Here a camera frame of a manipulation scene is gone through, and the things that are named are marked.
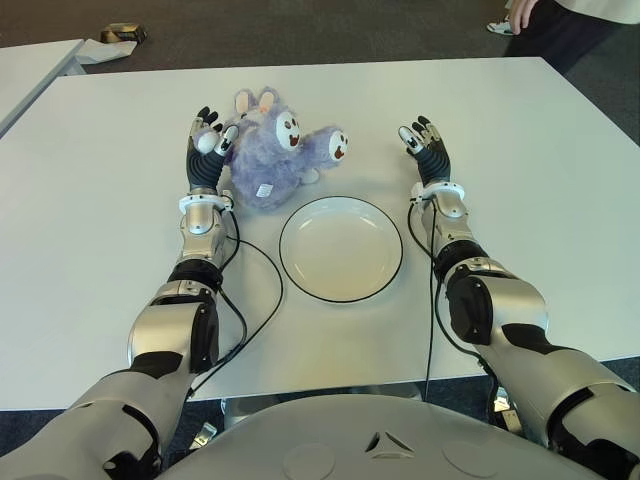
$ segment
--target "tabletop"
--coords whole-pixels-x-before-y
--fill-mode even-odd
[[[389,215],[404,258],[385,290],[355,304],[322,302],[285,277],[277,315],[199,398],[424,376],[428,263],[406,226],[418,172],[396,133],[418,114],[445,140],[476,238],[546,298],[550,340],[599,360],[640,353],[640,149],[540,59],[63,77],[0,140],[0,408],[65,407],[126,368],[129,329],[179,252],[193,115],[210,104],[228,118],[236,91],[265,85],[304,131],[342,126],[350,151],[273,212],[238,206],[242,237],[279,264],[290,214],[348,195]],[[278,293],[271,267],[245,247],[225,290],[250,331]],[[220,316],[225,341],[237,338],[237,320],[224,306]],[[433,378],[480,372],[440,332],[433,348]]]
[[[0,48],[0,136],[73,59],[82,40]]]

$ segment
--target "plush toy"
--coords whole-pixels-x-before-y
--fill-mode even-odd
[[[296,114],[278,92],[265,88],[260,100],[250,90],[235,97],[235,123],[240,136],[227,157],[240,200],[271,209],[285,202],[300,184],[314,183],[317,169],[342,162],[349,140],[336,126],[303,136]]]

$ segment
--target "small box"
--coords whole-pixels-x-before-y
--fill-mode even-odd
[[[138,44],[147,38],[147,31],[138,23],[110,23],[100,32],[102,43],[134,41]]]

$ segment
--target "gray carpet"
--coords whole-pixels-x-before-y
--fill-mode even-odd
[[[147,27],[149,40],[131,57],[88,67],[89,73],[496,57],[508,39],[488,33],[485,24],[503,15],[503,4],[503,0],[0,0],[0,47],[98,39],[104,25],[133,21]],[[640,143],[638,34],[638,27],[621,29],[568,75],[636,143]],[[607,366],[640,388],[640,358]],[[429,389],[429,401],[484,419],[488,388],[486,377],[437,381]],[[58,413],[0,412],[0,455],[22,444]],[[204,421],[222,428],[219,402],[186,406],[170,452],[188,447]]]

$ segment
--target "plate rim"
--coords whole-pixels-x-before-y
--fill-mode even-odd
[[[358,200],[359,202],[362,203],[366,203],[367,205],[375,208],[376,210],[378,210],[380,213],[382,213],[385,217],[387,217],[387,220],[389,220],[389,222],[391,222],[391,225],[393,225],[393,228],[396,231],[396,234],[398,235],[398,241],[400,242],[400,257],[398,259],[398,266],[396,267],[395,272],[393,272],[393,275],[391,275],[391,277],[389,278],[389,280],[387,281],[387,283],[385,283],[384,285],[382,285],[378,290],[376,290],[373,293],[370,293],[369,295],[365,295],[364,297],[359,297],[359,298],[355,298],[352,300],[332,300],[329,298],[324,298],[321,297],[319,295],[316,295],[314,293],[309,292],[308,290],[306,290],[305,288],[301,287],[300,285],[298,285],[298,283],[293,279],[293,277],[291,276],[291,274],[289,273],[289,271],[287,270],[287,267],[284,263],[284,260],[282,258],[282,236],[284,234],[285,229],[287,228],[287,225],[289,224],[289,222],[291,221],[291,219],[296,215],[296,213],[298,213],[300,210],[302,210],[303,208],[305,208],[308,205],[311,205],[312,203],[315,202],[319,202],[320,200],[327,200],[330,198],[348,198],[350,200]],[[318,300],[322,300],[324,302],[329,302],[329,303],[340,303],[340,304],[345,304],[345,303],[355,303],[355,302],[360,302],[362,300],[366,300],[367,298],[371,298],[374,295],[377,295],[378,293],[380,293],[381,291],[383,291],[385,288],[387,288],[389,286],[389,284],[391,282],[393,282],[394,278],[396,278],[396,276],[398,275],[398,272],[400,271],[400,267],[402,266],[402,260],[404,259],[404,244],[402,242],[402,235],[400,235],[400,230],[398,230],[398,226],[395,224],[395,222],[391,219],[391,217],[389,217],[389,215],[387,215],[387,213],[382,210],[381,208],[379,208],[378,206],[374,205],[373,203],[367,201],[367,200],[363,200],[362,198],[358,198],[358,197],[351,197],[349,195],[328,195],[326,197],[320,197],[320,198],[316,198],[314,200],[311,200],[307,203],[305,203],[304,205],[299,206],[298,208],[296,208],[291,215],[289,215],[289,218],[287,218],[287,221],[284,222],[284,225],[282,226],[282,229],[280,230],[280,237],[278,238],[278,256],[280,257],[280,265],[282,265],[282,268],[284,269],[284,273],[287,275],[287,278],[289,280],[291,280],[291,282],[302,292],[306,293],[307,295],[310,295],[314,298],[317,298]]]

